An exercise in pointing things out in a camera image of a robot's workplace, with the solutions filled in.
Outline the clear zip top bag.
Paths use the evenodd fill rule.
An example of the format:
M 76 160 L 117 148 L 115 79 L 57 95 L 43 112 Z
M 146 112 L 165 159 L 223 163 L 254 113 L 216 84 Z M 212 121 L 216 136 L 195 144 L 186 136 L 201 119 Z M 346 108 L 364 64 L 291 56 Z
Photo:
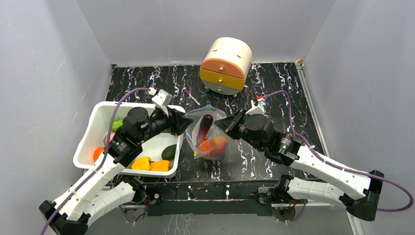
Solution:
M 193 123 L 186 129 L 186 140 L 193 151 L 195 159 L 219 161 L 224 158 L 229 138 L 214 122 L 224 119 L 226 114 L 207 105 L 185 114 Z

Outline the dark green avocado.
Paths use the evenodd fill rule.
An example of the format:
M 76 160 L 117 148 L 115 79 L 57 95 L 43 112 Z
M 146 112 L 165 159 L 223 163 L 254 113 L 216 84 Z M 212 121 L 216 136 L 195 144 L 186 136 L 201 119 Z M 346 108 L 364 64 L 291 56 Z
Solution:
M 166 147 L 161 153 L 161 158 L 163 160 L 173 161 L 176 156 L 176 147 L 176 144 Z

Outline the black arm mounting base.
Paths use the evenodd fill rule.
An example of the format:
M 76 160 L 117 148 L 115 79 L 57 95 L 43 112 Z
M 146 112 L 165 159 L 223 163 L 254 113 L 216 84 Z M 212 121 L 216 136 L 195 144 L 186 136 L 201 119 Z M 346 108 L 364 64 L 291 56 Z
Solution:
M 147 182 L 149 216 L 176 214 L 255 214 L 272 216 L 275 208 L 303 204 L 277 197 L 278 181 Z

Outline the green cabbage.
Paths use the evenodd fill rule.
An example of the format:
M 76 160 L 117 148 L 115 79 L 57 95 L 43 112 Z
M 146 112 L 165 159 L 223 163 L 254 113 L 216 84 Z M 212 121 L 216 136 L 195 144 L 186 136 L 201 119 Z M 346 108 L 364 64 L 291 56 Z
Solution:
M 118 128 L 120 128 L 123 125 L 123 119 L 119 118 L 113 121 L 112 123 L 112 132 L 115 133 Z

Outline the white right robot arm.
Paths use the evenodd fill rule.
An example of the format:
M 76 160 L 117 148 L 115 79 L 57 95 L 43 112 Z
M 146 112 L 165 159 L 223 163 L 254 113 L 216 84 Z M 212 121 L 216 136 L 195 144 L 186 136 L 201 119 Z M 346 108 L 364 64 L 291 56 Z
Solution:
M 343 207 L 365 221 L 374 221 L 378 209 L 383 174 L 376 170 L 370 176 L 315 154 L 303 141 L 277 131 L 262 114 L 247 114 L 243 109 L 214 123 L 234 140 L 242 139 L 272 162 L 308 172 L 320 182 L 282 175 L 275 188 L 259 188 L 264 203 L 313 200 Z

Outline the purple eggplant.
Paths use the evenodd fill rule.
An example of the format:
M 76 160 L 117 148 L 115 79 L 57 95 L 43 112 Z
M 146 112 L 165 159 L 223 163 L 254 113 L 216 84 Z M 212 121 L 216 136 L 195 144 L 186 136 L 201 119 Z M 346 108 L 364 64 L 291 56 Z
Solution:
M 213 124 L 213 116 L 211 114 L 206 114 L 201 118 L 198 135 L 197 135 L 198 143 L 200 143 L 202 139 L 206 138 L 212 124 Z

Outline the orange pumpkin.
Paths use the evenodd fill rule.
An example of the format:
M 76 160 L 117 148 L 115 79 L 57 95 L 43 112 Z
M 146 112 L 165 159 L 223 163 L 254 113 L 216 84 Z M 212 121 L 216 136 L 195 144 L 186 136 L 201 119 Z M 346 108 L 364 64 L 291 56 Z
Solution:
M 210 153 L 213 149 L 216 148 L 215 141 L 213 139 L 204 138 L 201 140 L 198 151 L 200 153 Z

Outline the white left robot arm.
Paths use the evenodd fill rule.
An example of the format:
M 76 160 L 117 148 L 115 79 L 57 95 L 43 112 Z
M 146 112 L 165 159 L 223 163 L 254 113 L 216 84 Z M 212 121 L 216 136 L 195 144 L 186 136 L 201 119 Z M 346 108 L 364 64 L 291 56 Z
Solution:
M 84 235 L 92 223 L 116 207 L 131 201 L 142 203 L 146 190 L 135 177 L 109 191 L 101 190 L 143 151 L 143 143 L 165 130 L 179 136 L 192 123 L 184 112 L 169 107 L 151 113 L 143 107 L 130 109 L 92 167 L 59 198 L 39 206 L 46 220 L 41 234 L 51 228 L 58 235 Z

